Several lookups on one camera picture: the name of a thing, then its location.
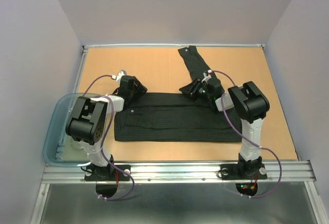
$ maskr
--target cable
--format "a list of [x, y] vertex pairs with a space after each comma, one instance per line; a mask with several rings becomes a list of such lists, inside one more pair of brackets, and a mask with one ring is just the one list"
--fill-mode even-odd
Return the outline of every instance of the cable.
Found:
[[[93, 84], [94, 84], [97, 80], [99, 80], [100, 78], [103, 78], [103, 77], [110, 77], [110, 78], [112, 79], [113, 75], [107, 75], [107, 74], [106, 74], [106, 75], [99, 76], [98, 78], [96, 78], [95, 80], [93, 80], [92, 83], [89, 85], [89, 87], [88, 87], [87, 90], [83, 93], [82, 96], [85, 96], [85, 95], [87, 94], [88, 90], [93, 86]], [[102, 139], [102, 141], [101, 141], [101, 146], [100, 146], [100, 147], [101, 147], [101, 154], [102, 154], [102, 156], [104, 157], [104, 159], [108, 162], [108, 164], [110, 164], [110, 166], [112, 166], [113, 168], [115, 168], [117, 171], [123, 173], [124, 175], [127, 175], [127, 176], [132, 180], [132, 183], [133, 183], [131, 189], [130, 189], [126, 194], [124, 194], [124, 195], [121, 196], [121, 197], [117, 197], [117, 198], [107, 198], [107, 197], [103, 197], [102, 195], [98, 195], [98, 198], [104, 199], [104, 200], [106, 200], [106, 201], [113, 201], [113, 200], [119, 200], [119, 199], [122, 199], [122, 198], [124, 198], [125, 196], [129, 195], [130, 192], [132, 192], [133, 189], [134, 189], [134, 187], [135, 187], [135, 180], [134, 180], [134, 178], [133, 178], [130, 174], [126, 173], [124, 170], [118, 168], [118, 167], [115, 166], [112, 162], [110, 162], [110, 160], [106, 157], [106, 155], [105, 155], [105, 153], [104, 153], [104, 148], [103, 148], [103, 147], [104, 147], [104, 141], [105, 141], [106, 135], [107, 135], [108, 130], [109, 130], [109, 128], [110, 128], [110, 126], [111, 126], [111, 124], [112, 124], [112, 121], [113, 121], [113, 117], [114, 117], [114, 106], [113, 106], [113, 101], [112, 101], [112, 99], [111, 99], [110, 97], [108, 97], [108, 96], [102, 96], [102, 97], [108, 99], [108, 101], [109, 101], [109, 103], [110, 103], [110, 105], [111, 105], [111, 118], [110, 118], [110, 120], [109, 120], [108, 126], [107, 126], [107, 128], [106, 128], [105, 133], [104, 133], [103, 139]]]
[[234, 86], [236, 86], [236, 84], [235, 84], [235, 82], [233, 81], [233, 79], [232, 79], [230, 76], [228, 76], [226, 73], [224, 73], [224, 72], [222, 72], [222, 71], [215, 71], [215, 70], [211, 70], [211, 71], [212, 71], [212, 72], [218, 72], [218, 73], [220, 73], [220, 74], [225, 75], [226, 77], [228, 77], [229, 80], [231, 80], [232, 84], [233, 84]]
[[114, 167], [117, 171], [123, 173], [124, 175], [127, 175], [127, 176], [132, 180], [132, 183], [133, 183], [131, 189], [130, 189], [127, 193], [125, 193], [123, 196], [121, 196], [121, 197], [117, 197], [117, 198], [106, 198], [106, 197], [103, 197], [102, 195], [98, 195], [98, 198], [104, 199], [104, 200], [106, 200], [106, 201], [113, 201], [113, 200], [119, 200], [119, 199], [122, 199], [122, 198], [124, 198], [125, 196], [129, 195], [130, 192], [132, 192], [133, 189], [134, 189], [134, 187], [135, 187], [135, 180], [134, 180], [134, 178], [133, 178], [130, 174], [126, 173], [124, 170], [118, 168], [118, 167], [115, 166], [112, 162], [110, 162], [110, 160], [106, 157], [106, 155], [105, 155], [105, 153], [104, 153], [104, 148], [103, 148], [103, 146], [104, 146], [104, 141], [105, 141], [106, 135], [107, 135], [107, 133], [108, 133], [109, 127], [111, 126], [112, 121], [113, 121], [113, 117], [114, 117], [114, 107], [113, 107], [113, 101], [111, 100], [110, 97], [108, 97], [108, 96], [103, 96], [103, 97], [106, 98], [106, 99], [108, 99], [108, 100], [109, 100], [109, 103], [110, 103], [110, 105], [111, 105], [111, 118], [110, 118], [110, 120], [109, 120], [108, 126], [107, 126], [107, 128], [106, 128], [106, 131], [105, 131], [105, 133], [104, 133], [104, 136], [103, 136], [103, 139], [102, 139], [102, 142], [101, 142], [101, 148], [102, 148], [101, 153], [102, 153], [102, 156], [103, 156], [104, 159], [108, 162], [108, 164], [110, 164], [112, 167]]
[[99, 79], [101, 79], [101, 78], [103, 78], [103, 77], [110, 77], [110, 78], [112, 79], [113, 76], [114, 76], [114, 75], [107, 75], [107, 74], [105, 74], [105, 75], [99, 76], [98, 78], [95, 78], [95, 80], [92, 81], [92, 83], [91, 83], [90, 86], [86, 89], [86, 91], [83, 93], [82, 96], [85, 96], [85, 95], [88, 93], [88, 90], [93, 86], [93, 84], [94, 84], [97, 80], [99, 80]]
[[[222, 107], [224, 107], [223, 97], [224, 97], [225, 94], [226, 94], [226, 93], [222, 94], [222, 97], [221, 97], [221, 104], [222, 104]], [[274, 157], [276, 158], [276, 160], [278, 161], [278, 164], [279, 164], [279, 169], [280, 169], [279, 179], [278, 179], [278, 182], [276, 183], [276, 185], [273, 187], [272, 190], [268, 191], [267, 193], [261, 194], [261, 195], [259, 195], [259, 196], [247, 196], [247, 195], [244, 195], [244, 196], [249, 197], [249, 198], [261, 198], [261, 197], [265, 197], [265, 196], [271, 194], [272, 192], [274, 192], [274, 191], [278, 188], [278, 186], [279, 186], [279, 184], [280, 184], [280, 182], [281, 182], [281, 178], [282, 178], [282, 165], [281, 165], [281, 162], [280, 162], [279, 157], [274, 153], [273, 150], [271, 150], [271, 149], [269, 149], [269, 148], [261, 147], [261, 146], [259, 146], [258, 144], [256, 144], [256, 143], [252, 142], [251, 140], [249, 140], [247, 137], [243, 136], [243, 135], [242, 135], [242, 134], [241, 134], [241, 133], [240, 133], [240, 132], [234, 127], [234, 125], [232, 124], [232, 122], [231, 122], [230, 119], [228, 118], [228, 115], [227, 115], [226, 110], [225, 110], [224, 108], [223, 108], [223, 113], [224, 113], [224, 116], [225, 116], [227, 122], [229, 123], [229, 125], [231, 126], [231, 128], [233, 129], [233, 131], [235, 131], [235, 133], [237, 133], [240, 137], [242, 137], [243, 139], [245, 139], [246, 141], [248, 141], [248, 142], [251, 143], [252, 145], [254, 145], [254, 146], [260, 148], [261, 150], [265, 150], [265, 151], [269, 151], [269, 152], [271, 152], [271, 153], [274, 155]]]

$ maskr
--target wooden tabletop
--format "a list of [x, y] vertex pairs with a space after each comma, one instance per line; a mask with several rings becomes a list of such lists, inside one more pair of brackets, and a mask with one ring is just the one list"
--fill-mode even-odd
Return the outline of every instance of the wooden tabletop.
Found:
[[[180, 93], [191, 82], [178, 48], [92, 48], [88, 50], [79, 92], [103, 74], [126, 70], [148, 88], [148, 92]], [[198, 47], [199, 54], [213, 70], [229, 74], [237, 85], [254, 81], [268, 98], [270, 110], [264, 120], [261, 145], [274, 150], [280, 159], [296, 160], [297, 155], [280, 101], [261, 48]], [[231, 87], [225, 76], [217, 75], [224, 87]], [[118, 85], [110, 78], [98, 80], [89, 92], [112, 93]], [[214, 142], [119, 142], [112, 125], [105, 145], [116, 161], [237, 160], [241, 143]], [[263, 159], [274, 159], [267, 151]]]

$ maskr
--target gray wall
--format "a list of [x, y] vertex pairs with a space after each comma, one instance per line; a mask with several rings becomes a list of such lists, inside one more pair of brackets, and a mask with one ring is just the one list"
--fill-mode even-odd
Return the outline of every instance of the gray wall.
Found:
[[0, 223], [29, 223], [57, 100], [81, 44], [58, 0], [0, 0]]
[[265, 47], [297, 153], [329, 212], [329, 0], [292, 0]]
[[59, 0], [83, 45], [266, 43], [291, 0]]

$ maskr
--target mounting bolt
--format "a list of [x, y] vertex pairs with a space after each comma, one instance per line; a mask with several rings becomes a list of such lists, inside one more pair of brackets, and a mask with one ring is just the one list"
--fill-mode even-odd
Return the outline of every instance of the mounting bolt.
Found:
[[261, 173], [261, 175], [265, 175], [266, 174], [266, 169], [264, 167], [261, 167], [259, 169], [259, 172]]
[[123, 171], [125, 172], [125, 174], [123, 174], [125, 177], [128, 177], [128, 175], [130, 175], [130, 170], [129, 169], [125, 169]]

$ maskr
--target plastic container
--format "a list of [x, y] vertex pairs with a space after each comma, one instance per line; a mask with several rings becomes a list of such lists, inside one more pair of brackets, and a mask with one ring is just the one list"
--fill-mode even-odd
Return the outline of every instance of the plastic container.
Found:
[[[43, 158], [49, 165], [78, 167], [89, 162], [86, 151], [65, 133], [65, 125], [71, 110], [77, 98], [82, 95], [82, 93], [68, 94], [56, 104], [43, 148]], [[85, 96], [94, 97], [96, 95], [86, 94]]]

